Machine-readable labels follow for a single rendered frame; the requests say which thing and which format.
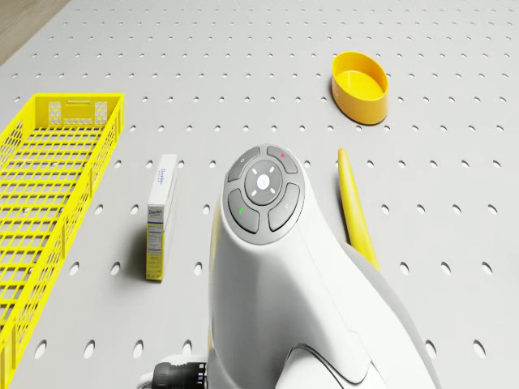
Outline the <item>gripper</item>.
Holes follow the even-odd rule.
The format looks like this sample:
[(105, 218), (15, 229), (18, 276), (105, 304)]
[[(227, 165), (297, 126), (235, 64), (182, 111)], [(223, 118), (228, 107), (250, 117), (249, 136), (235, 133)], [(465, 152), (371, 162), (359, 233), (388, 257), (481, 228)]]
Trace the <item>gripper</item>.
[(139, 379), (139, 389), (207, 389), (208, 355), (176, 354)]

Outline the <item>white and yellow box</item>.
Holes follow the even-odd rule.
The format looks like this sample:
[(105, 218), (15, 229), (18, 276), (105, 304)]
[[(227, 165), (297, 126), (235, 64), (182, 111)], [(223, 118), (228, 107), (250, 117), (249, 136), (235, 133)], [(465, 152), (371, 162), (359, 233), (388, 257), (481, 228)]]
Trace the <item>white and yellow box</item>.
[(168, 254), (167, 236), (172, 230), (178, 156), (163, 154), (157, 165), (147, 205), (147, 280), (162, 282)]

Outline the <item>banana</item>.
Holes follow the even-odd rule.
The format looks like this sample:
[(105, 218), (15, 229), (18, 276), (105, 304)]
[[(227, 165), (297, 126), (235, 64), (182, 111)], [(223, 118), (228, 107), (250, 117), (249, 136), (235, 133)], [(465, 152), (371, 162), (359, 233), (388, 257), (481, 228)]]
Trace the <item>banana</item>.
[(341, 205), (350, 238), (350, 245), (355, 248), (374, 269), (380, 271), (380, 265), (376, 258), (367, 223), (363, 215), (362, 204), (354, 180), (353, 170), (344, 148), (338, 149), (337, 170)]

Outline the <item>yellow basket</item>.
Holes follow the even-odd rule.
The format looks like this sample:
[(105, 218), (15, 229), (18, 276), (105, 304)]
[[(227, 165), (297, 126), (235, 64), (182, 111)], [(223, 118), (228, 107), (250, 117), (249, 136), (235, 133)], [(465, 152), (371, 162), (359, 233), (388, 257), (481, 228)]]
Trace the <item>yellow basket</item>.
[(8, 389), (123, 129), (120, 93), (37, 93), (0, 133), (0, 389)]

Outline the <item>yellow bowl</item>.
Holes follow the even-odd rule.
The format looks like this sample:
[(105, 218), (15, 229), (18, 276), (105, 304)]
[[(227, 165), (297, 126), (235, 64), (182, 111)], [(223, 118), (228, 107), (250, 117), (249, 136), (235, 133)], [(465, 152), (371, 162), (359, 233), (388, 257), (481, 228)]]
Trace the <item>yellow bowl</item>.
[(339, 53), (332, 61), (332, 97), (351, 120), (375, 125), (388, 115), (388, 76), (382, 66), (359, 52)]

